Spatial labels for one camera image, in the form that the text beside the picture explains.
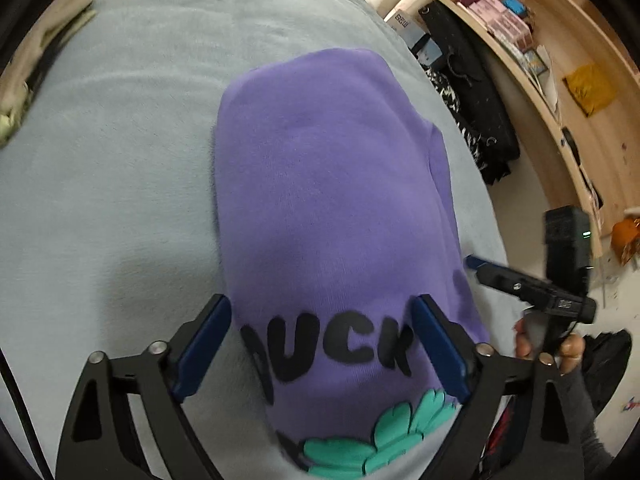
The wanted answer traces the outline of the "person right hand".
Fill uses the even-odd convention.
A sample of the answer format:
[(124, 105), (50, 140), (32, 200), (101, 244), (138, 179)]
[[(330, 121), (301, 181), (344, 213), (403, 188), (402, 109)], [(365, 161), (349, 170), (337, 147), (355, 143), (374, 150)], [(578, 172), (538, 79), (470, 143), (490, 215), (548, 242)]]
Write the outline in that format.
[[(515, 325), (515, 355), (519, 359), (532, 360), (534, 349), (528, 339), (525, 328), (525, 320), (521, 318)], [(585, 341), (578, 333), (571, 333), (561, 344), (556, 357), (559, 358), (559, 370), (562, 375), (568, 375), (576, 370), (585, 351)]]

